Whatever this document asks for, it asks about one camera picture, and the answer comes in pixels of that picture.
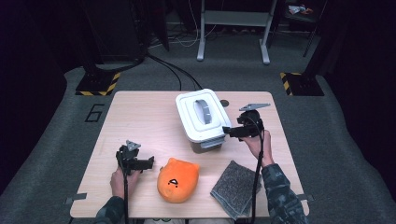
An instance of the person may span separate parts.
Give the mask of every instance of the person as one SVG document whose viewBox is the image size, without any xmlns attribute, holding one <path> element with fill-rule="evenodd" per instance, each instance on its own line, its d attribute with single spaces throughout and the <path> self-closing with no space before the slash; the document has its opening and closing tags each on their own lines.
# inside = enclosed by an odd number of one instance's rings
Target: person
<svg viewBox="0 0 396 224">
<path fill-rule="evenodd" d="M 271 134 L 269 131 L 262 131 L 263 137 L 263 157 L 262 157 L 262 180 L 264 182 L 265 194 L 268 201 L 268 212 L 271 223 L 309 223 L 304 214 L 303 206 L 297 195 L 290 189 L 290 182 L 277 163 L 274 162 L 271 148 Z M 261 151 L 261 140 L 259 136 L 243 137 L 251 154 L 256 159 Z M 137 184 L 140 172 L 133 172 L 128 176 L 128 192 L 133 193 Z M 111 176 L 110 185 L 113 196 L 98 211 L 95 224 L 119 223 L 123 216 L 123 175 L 120 167 Z M 145 224 L 163 223 L 161 220 L 154 221 L 148 219 Z M 181 219 L 172 219 L 167 223 L 184 223 Z M 190 224 L 198 223 L 232 223 L 231 219 L 192 219 Z"/>
</svg>

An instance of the white lid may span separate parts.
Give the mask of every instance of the white lid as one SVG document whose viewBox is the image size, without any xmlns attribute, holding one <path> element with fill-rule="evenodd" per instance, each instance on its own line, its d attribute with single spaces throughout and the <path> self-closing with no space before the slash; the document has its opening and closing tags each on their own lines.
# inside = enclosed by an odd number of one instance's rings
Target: white lid
<svg viewBox="0 0 396 224">
<path fill-rule="evenodd" d="M 217 95 L 209 89 L 180 94 L 177 110 L 192 142 L 200 143 L 224 136 L 223 126 L 231 127 Z"/>
</svg>

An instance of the sleeve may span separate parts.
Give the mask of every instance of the sleeve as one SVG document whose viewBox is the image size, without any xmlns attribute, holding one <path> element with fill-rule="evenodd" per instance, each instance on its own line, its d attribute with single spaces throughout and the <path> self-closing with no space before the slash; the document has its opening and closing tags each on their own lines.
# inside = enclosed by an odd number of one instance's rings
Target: sleeve
<svg viewBox="0 0 396 224">
<path fill-rule="evenodd" d="M 297 195 L 278 164 L 262 168 L 271 223 L 309 223 Z"/>
<path fill-rule="evenodd" d="M 124 201 L 122 198 L 113 196 L 96 214 L 94 224 L 116 224 L 124 215 Z"/>
</svg>

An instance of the desk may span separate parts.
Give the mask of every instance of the desk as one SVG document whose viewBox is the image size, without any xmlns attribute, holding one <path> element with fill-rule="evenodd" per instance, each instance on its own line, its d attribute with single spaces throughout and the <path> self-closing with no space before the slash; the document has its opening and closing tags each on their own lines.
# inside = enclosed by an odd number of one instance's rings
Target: desk
<svg viewBox="0 0 396 224">
<path fill-rule="evenodd" d="M 103 128 L 94 147 L 78 193 L 87 193 L 85 200 L 74 201 L 72 217 L 95 217 L 111 197 L 111 174 L 117 168 L 116 151 L 127 139 L 141 146 L 138 159 L 155 157 L 152 170 L 139 177 L 135 192 L 129 198 L 129 217 L 200 218 L 228 217 L 221 205 L 209 194 L 231 160 L 255 170 L 257 160 L 245 143 L 226 136 L 219 149 L 196 154 L 177 112 L 176 98 L 182 91 L 119 91 L 108 110 Z M 233 127 L 240 126 L 236 118 L 239 108 L 249 103 L 270 103 L 258 109 L 265 129 L 270 130 L 274 160 L 279 163 L 296 194 L 303 188 L 297 175 L 286 136 L 283 132 L 272 95 L 256 91 L 218 91 Z M 200 176 L 193 195 L 184 203 L 167 203 L 157 190 L 157 176 L 170 157 L 200 164 Z M 303 201 L 306 214 L 309 208 Z M 269 217 L 265 190 L 257 194 L 257 217 Z"/>
<path fill-rule="evenodd" d="M 241 26 L 260 26 L 265 27 L 262 39 L 260 39 L 260 49 L 262 51 L 262 62 L 270 63 L 268 49 L 266 46 L 268 34 L 270 33 L 271 23 L 274 17 L 276 0 L 272 0 L 269 12 L 237 12 L 237 11 L 214 11 L 205 10 L 205 0 L 201 5 L 201 38 L 198 48 L 197 60 L 203 61 L 205 54 L 205 25 L 241 25 Z"/>
</svg>

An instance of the folded gray fabric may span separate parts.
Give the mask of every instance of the folded gray fabric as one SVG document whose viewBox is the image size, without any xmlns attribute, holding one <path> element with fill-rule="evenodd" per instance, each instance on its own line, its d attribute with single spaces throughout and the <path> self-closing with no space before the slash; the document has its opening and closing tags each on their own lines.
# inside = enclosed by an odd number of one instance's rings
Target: folded gray fabric
<svg viewBox="0 0 396 224">
<path fill-rule="evenodd" d="M 233 220 L 250 215 L 254 175 L 255 172 L 247 167 L 231 161 L 210 191 L 210 195 L 219 201 Z M 259 175 L 256 193 L 262 188 L 261 180 L 262 176 Z"/>
</svg>

